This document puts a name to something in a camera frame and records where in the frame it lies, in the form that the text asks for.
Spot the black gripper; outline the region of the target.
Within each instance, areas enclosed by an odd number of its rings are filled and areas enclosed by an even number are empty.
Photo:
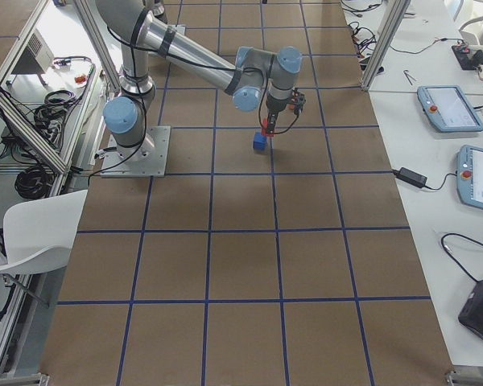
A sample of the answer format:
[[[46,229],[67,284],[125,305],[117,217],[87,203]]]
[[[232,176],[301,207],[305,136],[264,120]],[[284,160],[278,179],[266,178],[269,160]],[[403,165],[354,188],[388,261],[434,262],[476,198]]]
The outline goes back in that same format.
[[[265,119],[265,135],[273,137],[278,115],[289,104],[289,98],[278,99],[271,94],[266,95],[267,118]]]

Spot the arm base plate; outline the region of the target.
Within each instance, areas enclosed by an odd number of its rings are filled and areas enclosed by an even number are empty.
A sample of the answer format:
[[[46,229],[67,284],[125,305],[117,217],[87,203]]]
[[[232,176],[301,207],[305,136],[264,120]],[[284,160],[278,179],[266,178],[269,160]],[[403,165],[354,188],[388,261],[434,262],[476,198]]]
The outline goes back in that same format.
[[[103,158],[100,176],[104,178],[163,177],[166,172],[167,155],[171,136],[170,126],[149,126],[140,148],[117,146],[112,134]]]

